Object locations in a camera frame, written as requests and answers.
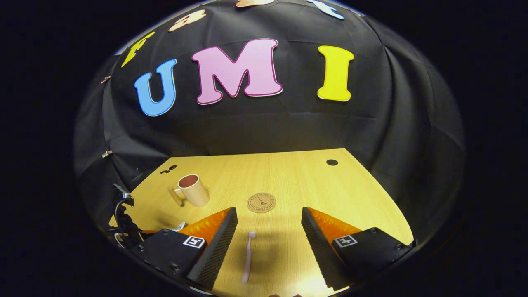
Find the white toothbrush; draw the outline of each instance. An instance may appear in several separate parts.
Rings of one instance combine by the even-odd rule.
[[[249,232],[248,248],[246,255],[246,267],[244,268],[244,275],[242,276],[242,282],[247,283],[249,279],[249,269],[251,267],[251,239],[255,238],[255,232]]]

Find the eiffel tower logo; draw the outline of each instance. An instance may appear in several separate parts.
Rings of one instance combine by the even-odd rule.
[[[260,200],[260,206],[263,206],[263,205],[266,205],[266,204],[267,204],[266,202]]]

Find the yellow letter i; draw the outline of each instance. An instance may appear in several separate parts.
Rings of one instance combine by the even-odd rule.
[[[351,52],[329,45],[319,47],[319,52],[325,56],[325,82],[317,91],[321,99],[348,101],[350,92],[346,89],[348,83],[348,63],[354,60]]]

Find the blue letter u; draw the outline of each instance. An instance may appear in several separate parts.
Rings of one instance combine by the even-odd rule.
[[[163,98],[154,102],[150,95],[149,79],[152,76],[145,73],[140,76],[134,83],[137,89],[137,97],[141,110],[147,116],[155,117],[166,113],[174,104],[176,99],[176,87],[174,86],[174,76],[172,68],[176,65],[176,59],[168,60],[156,68],[156,73],[162,75]]]

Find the mug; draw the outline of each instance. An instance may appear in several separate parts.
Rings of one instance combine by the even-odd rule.
[[[205,206],[209,202],[209,195],[203,187],[200,177],[196,174],[189,174],[182,177],[178,181],[178,189],[173,187],[168,187],[169,193],[171,193],[172,198],[180,206],[183,204],[181,199],[177,194],[183,193],[189,203],[194,207]]]

